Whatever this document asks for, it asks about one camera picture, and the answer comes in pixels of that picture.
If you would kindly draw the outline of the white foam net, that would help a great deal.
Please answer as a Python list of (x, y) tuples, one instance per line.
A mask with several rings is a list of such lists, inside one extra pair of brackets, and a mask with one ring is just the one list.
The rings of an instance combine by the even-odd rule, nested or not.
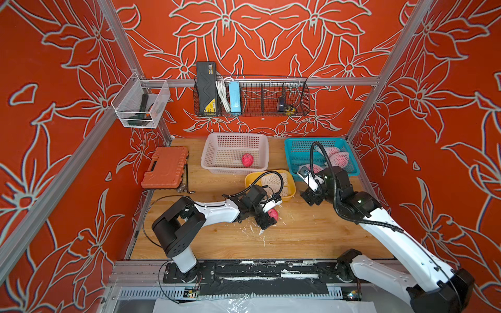
[[(270, 187), (273, 189), (274, 193), (277, 193), (280, 190), (281, 185), (280, 184), (278, 184), (278, 185), (270, 185)], [(280, 192), (280, 197), (284, 198), (284, 197), (287, 197), (289, 195), (290, 195), (289, 188), (286, 185), (283, 186), (282, 190)]]

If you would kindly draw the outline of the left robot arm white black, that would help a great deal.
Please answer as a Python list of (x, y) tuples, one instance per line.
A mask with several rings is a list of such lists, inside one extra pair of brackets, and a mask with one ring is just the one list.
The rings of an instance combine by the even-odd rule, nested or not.
[(270, 211), (282, 203), (278, 192), (269, 195), (260, 185), (225, 195), (222, 202), (196, 202), (183, 196), (157, 218), (151, 228), (167, 258), (186, 274), (198, 265), (190, 245), (202, 228), (253, 218), (266, 230), (277, 223), (277, 217), (270, 215)]

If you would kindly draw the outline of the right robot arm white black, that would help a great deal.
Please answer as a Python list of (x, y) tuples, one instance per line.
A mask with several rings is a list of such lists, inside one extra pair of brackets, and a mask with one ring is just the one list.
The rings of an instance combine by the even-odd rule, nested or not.
[(474, 287), (468, 271), (453, 269), (428, 251), (374, 197), (356, 192), (343, 169), (312, 170), (312, 166), (302, 166), (297, 173), (308, 185), (301, 194), (307, 204), (332, 204), (340, 218), (369, 232), (406, 269), (394, 270), (350, 249), (336, 261), (334, 272), (340, 281), (368, 281), (404, 301), (414, 312), (463, 312)]

